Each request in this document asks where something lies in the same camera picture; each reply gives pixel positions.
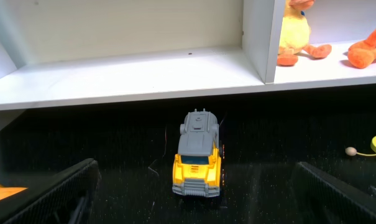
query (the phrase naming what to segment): plush leg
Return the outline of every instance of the plush leg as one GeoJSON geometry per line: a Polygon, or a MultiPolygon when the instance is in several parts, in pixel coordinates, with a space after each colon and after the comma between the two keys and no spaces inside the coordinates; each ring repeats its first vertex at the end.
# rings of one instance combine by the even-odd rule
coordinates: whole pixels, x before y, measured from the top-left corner
{"type": "Polygon", "coordinates": [[[376,48],[376,30],[372,32],[367,39],[352,45],[349,48],[349,50],[354,50],[354,49],[373,50],[375,48],[376,48]]]}
{"type": "Polygon", "coordinates": [[[331,53],[331,45],[326,44],[319,47],[313,47],[308,44],[304,47],[304,51],[314,58],[326,58],[331,53]]]}
{"type": "Polygon", "coordinates": [[[357,68],[366,68],[376,59],[376,49],[353,49],[348,52],[348,59],[357,68]]]}
{"type": "Polygon", "coordinates": [[[294,54],[294,49],[284,49],[283,52],[277,56],[277,64],[283,66],[293,66],[298,61],[298,56],[294,54]]]}

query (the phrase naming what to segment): gray truck roof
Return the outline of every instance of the gray truck roof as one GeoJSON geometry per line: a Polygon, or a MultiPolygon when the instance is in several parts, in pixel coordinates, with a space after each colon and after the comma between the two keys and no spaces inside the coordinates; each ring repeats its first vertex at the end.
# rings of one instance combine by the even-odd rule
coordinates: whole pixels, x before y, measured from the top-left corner
{"type": "Polygon", "coordinates": [[[188,113],[180,132],[180,155],[210,156],[213,153],[213,142],[218,146],[217,117],[205,110],[188,113]]]}

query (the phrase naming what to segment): truck front bumper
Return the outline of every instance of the truck front bumper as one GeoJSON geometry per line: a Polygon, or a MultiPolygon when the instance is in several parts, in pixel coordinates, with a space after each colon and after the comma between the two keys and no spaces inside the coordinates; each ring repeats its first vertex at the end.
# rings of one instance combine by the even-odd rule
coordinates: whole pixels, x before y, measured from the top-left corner
{"type": "Polygon", "coordinates": [[[219,191],[219,187],[209,186],[201,179],[185,179],[182,184],[173,184],[173,192],[184,196],[217,197],[219,191]]]}

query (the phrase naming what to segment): plush toy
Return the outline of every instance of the plush toy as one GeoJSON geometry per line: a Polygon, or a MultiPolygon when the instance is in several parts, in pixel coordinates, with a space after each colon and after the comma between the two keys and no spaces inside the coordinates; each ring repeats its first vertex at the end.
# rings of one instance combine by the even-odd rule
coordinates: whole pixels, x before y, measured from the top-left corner
{"type": "Polygon", "coordinates": [[[303,10],[309,9],[315,0],[286,0],[282,33],[280,34],[278,65],[292,66],[298,61],[295,55],[302,50],[314,58],[325,58],[331,53],[331,45],[314,47],[309,44],[311,28],[303,10]]]}
{"type": "Polygon", "coordinates": [[[349,48],[348,59],[357,68],[366,68],[376,59],[376,30],[349,48]]]}

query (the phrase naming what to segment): toy car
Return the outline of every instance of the toy car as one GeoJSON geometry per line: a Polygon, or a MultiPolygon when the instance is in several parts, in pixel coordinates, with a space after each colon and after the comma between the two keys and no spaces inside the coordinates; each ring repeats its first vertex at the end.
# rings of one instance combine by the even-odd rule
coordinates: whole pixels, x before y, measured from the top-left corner
{"type": "Polygon", "coordinates": [[[173,166],[174,193],[201,197],[220,195],[223,148],[218,131],[217,117],[206,110],[195,110],[185,117],[173,166]]]}

